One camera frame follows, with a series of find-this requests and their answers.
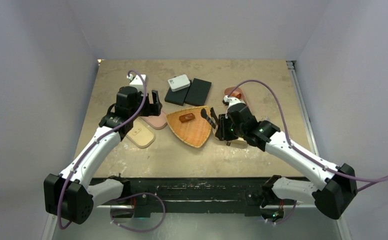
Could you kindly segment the beige lunch box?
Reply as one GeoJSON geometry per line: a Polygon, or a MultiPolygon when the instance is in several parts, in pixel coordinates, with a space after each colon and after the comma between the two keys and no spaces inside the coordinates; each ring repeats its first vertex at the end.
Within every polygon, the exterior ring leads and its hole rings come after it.
{"type": "Polygon", "coordinates": [[[221,133],[218,133],[218,129],[213,129],[212,130],[213,137],[220,142],[225,143],[229,147],[234,147],[234,148],[246,148],[248,146],[248,143],[242,139],[242,138],[237,138],[237,139],[224,139],[221,135],[221,133]]]}

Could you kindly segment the small glazed meat strip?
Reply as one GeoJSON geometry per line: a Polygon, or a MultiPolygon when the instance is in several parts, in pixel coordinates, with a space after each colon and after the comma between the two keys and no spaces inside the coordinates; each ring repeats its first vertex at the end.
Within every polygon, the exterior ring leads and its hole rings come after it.
{"type": "Polygon", "coordinates": [[[237,98],[237,99],[241,99],[242,98],[242,94],[241,93],[237,93],[237,94],[232,93],[230,96],[234,97],[234,98],[237,98]]]}

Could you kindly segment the woven bamboo basket tray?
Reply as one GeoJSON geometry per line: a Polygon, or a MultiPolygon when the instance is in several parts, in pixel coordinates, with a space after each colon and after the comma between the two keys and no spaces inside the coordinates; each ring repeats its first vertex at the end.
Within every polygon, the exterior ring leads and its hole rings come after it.
{"type": "Polygon", "coordinates": [[[185,144],[200,148],[208,140],[212,126],[201,116],[201,110],[210,114],[209,106],[195,106],[180,109],[166,115],[166,121],[172,132],[185,144]],[[193,119],[181,122],[180,117],[192,114],[193,119]]]}

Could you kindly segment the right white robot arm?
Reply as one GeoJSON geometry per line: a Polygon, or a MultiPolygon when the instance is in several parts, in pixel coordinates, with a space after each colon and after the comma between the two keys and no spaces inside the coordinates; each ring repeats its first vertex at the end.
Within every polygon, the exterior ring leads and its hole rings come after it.
{"type": "Polygon", "coordinates": [[[313,204],[326,217],[338,220],[358,194],[355,170],[344,163],[326,161],[286,136],[268,120],[258,121],[244,103],[237,103],[227,113],[210,110],[210,124],[215,136],[224,142],[242,139],[249,146],[283,160],[302,173],[306,180],[273,175],[262,186],[261,206],[278,200],[313,204]]]}

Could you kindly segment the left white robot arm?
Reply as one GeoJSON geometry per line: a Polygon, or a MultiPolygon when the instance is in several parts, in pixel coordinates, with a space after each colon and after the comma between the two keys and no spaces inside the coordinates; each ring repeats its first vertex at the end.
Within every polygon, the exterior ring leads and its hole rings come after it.
{"type": "Polygon", "coordinates": [[[131,199],[128,180],[112,176],[95,185],[91,181],[106,157],[134,127],[134,121],[138,117],[159,116],[162,106],[155,89],[143,93],[132,86],[121,87],[116,102],[109,106],[82,152],[58,175],[50,173],[45,178],[46,212],[81,225],[94,208],[106,202],[128,203],[131,199]]]}

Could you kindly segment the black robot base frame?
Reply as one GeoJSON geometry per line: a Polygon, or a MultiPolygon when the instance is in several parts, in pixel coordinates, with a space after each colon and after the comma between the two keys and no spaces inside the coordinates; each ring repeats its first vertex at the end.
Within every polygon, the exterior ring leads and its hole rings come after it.
{"type": "Polygon", "coordinates": [[[105,202],[134,210],[136,218],[152,213],[243,214],[259,217],[268,208],[289,206],[265,192],[268,177],[128,177],[123,194],[105,202]]]}

